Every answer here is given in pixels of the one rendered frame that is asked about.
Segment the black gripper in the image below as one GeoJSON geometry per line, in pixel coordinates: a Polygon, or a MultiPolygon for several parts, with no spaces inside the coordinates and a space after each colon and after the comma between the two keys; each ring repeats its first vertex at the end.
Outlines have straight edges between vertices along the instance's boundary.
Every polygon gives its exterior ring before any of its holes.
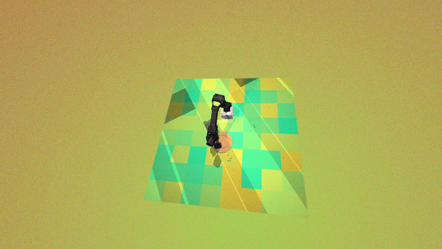
{"type": "Polygon", "coordinates": [[[219,136],[217,136],[216,139],[215,139],[215,141],[216,141],[216,143],[214,144],[214,148],[215,149],[218,149],[218,148],[222,147],[221,143],[218,140],[219,140],[219,136]]]}

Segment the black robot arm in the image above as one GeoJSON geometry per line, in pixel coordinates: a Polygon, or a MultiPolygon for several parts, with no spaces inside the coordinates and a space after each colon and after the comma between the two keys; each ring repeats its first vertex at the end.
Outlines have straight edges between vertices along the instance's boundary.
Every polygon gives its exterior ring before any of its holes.
{"type": "Polygon", "coordinates": [[[225,96],[224,95],[220,95],[220,94],[215,94],[212,98],[212,113],[211,113],[211,123],[207,129],[207,136],[206,136],[206,141],[207,141],[207,145],[213,147],[214,142],[216,137],[218,136],[218,126],[217,126],[217,116],[218,116],[218,111],[221,108],[224,109],[224,112],[230,112],[230,107],[232,103],[231,102],[226,102],[225,101],[225,96]],[[219,102],[220,105],[219,106],[214,106],[213,102],[219,102]]]}

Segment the tan round bead board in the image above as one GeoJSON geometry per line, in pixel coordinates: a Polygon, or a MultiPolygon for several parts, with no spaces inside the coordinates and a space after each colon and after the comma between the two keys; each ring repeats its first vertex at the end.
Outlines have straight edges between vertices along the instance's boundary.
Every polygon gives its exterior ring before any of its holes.
{"type": "Polygon", "coordinates": [[[219,153],[225,153],[232,147],[232,137],[226,133],[226,132],[219,132],[219,142],[221,143],[222,147],[220,149],[215,149],[213,145],[213,149],[219,153]]]}

